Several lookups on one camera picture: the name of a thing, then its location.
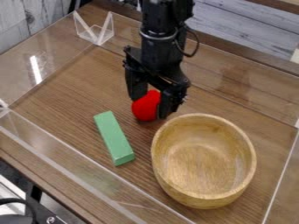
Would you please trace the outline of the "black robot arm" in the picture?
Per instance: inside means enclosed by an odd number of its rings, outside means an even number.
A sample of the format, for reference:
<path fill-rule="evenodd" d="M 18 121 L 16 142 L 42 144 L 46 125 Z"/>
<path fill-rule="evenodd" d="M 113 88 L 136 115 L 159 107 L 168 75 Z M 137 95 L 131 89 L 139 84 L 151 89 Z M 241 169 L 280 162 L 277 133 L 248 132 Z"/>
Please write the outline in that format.
<path fill-rule="evenodd" d="M 124 47 L 125 85 L 132 113 L 143 122 L 164 119 L 184 102 L 191 81 L 181 70 L 185 37 L 193 33 L 185 24 L 192 17 L 193 0 L 140 0 L 141 46 Z"/>

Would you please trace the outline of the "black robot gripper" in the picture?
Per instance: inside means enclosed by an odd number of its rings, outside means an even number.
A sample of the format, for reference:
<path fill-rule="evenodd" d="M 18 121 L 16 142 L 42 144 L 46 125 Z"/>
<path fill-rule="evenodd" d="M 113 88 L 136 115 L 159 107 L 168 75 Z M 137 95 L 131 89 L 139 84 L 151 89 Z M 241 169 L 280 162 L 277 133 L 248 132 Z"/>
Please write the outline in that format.
<path fill-rule="evenodd" d="M 165 119 L 184 103 L 191 85 L 181 70 L 185 32 L 156 36 L 141 31 L 140 37 L 140 47 L 124 47 L 127 92 L 131 100 L 136 101 L 145 95 L 148 86 L 155 86 L 161 91 L 157 117 Z"/>

